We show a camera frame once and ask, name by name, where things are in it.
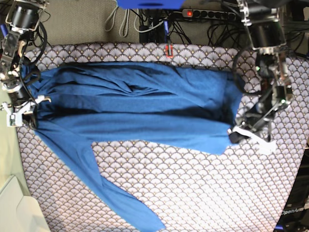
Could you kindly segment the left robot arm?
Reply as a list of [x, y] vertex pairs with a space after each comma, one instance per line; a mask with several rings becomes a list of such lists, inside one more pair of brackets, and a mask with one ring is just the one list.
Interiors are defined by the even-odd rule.
[[245, 50], [257, 52], [255, 67], [261, 78], [258, 102], [236, 120], [228, 131], [229, 139], [236, 144], [243, 139], [252, 139], [259, 144], [259, 153], [269, 155], [277, 149], [271, 139], [272, 121], [275, 114], [289, 107], [294, 99], [291, 80], [288, 76], [286, 55], [283, 47], [286, 39], [280, 23], [280, 7], [286, 0], [239, 0], [241, 21], [248, 33], [250, 45], [240, 50], [232, 66], [234, 82], [246, 95], [236, 74], [238, 58]]

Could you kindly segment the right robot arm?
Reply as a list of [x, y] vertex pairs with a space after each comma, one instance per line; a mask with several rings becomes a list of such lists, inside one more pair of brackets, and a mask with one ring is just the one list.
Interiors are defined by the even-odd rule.
[[[0, 108], [7, 114], [8, 127], [27, 125], [36, 129], [38, 106], [50, 101], [45, 96], [34, 97], [29, 89], [41, 78], [36, 64], [47, 47], [47, 32], [41, 18], [48, 4], [47, 0], [14, 0], [5, 24], [1, 25], [4, 41], [0, 50], [0, 83], [11, 102], [2, 103]], [[30, 60], [25, 52], [36, 36], [41, 40], [40, 53]]]

